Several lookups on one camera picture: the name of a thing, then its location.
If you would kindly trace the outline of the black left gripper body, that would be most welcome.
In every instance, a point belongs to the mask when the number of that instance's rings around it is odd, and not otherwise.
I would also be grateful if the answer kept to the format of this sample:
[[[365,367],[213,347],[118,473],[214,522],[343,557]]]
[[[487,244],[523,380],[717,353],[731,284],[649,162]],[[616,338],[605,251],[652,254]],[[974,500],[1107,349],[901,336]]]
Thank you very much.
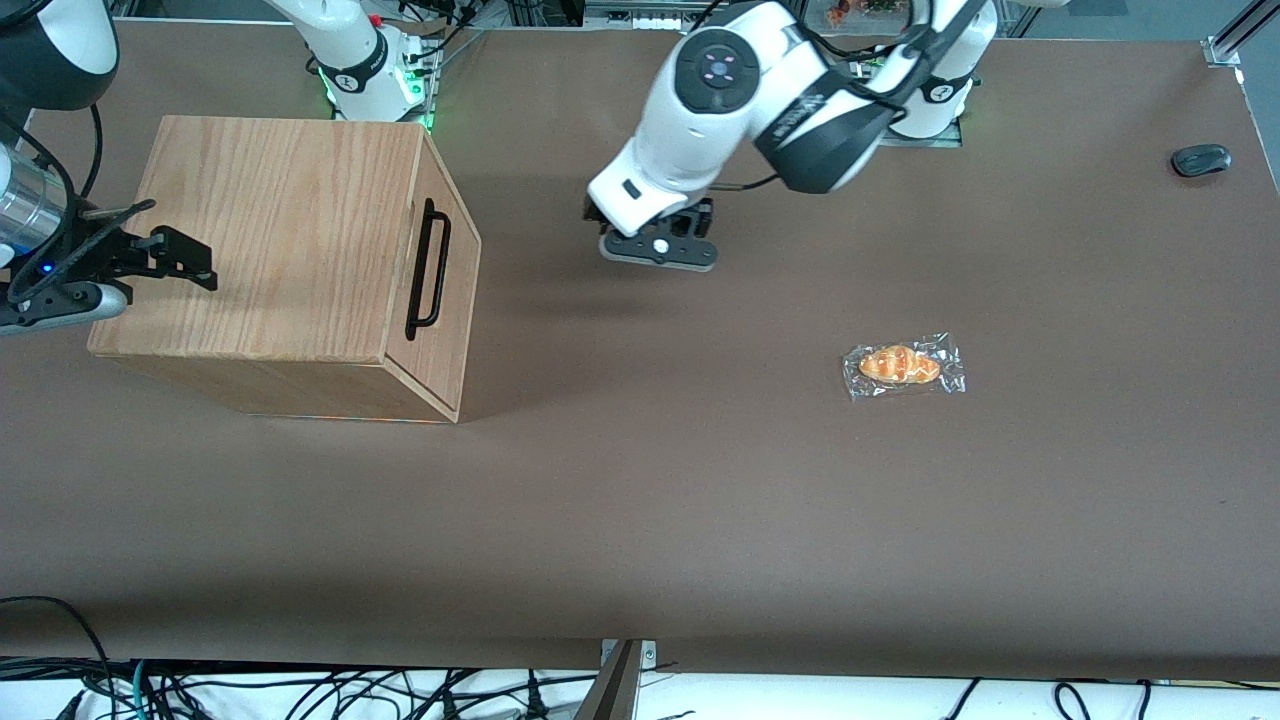
[[[600,234],[618,236],[623,242],[635,242],[650,237],[696,237],[705,238],[714,219],[714,202],[705,197],[686,208],[663,211],[646,220],[634,234],[626,234],[608,220],[590,195],[584,196],[582,219],[598,225]]]

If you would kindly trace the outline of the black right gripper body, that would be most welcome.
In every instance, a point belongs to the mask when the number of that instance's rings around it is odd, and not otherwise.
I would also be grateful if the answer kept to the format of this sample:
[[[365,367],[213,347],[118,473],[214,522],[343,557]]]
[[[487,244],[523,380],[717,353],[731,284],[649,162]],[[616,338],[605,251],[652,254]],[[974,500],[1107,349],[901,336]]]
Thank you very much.
[[[6,301],[100,301],[106,288],[132,300],[129,278],[156,275],[145,240],[120,227],[73,225],[18,256],[5,281]]]

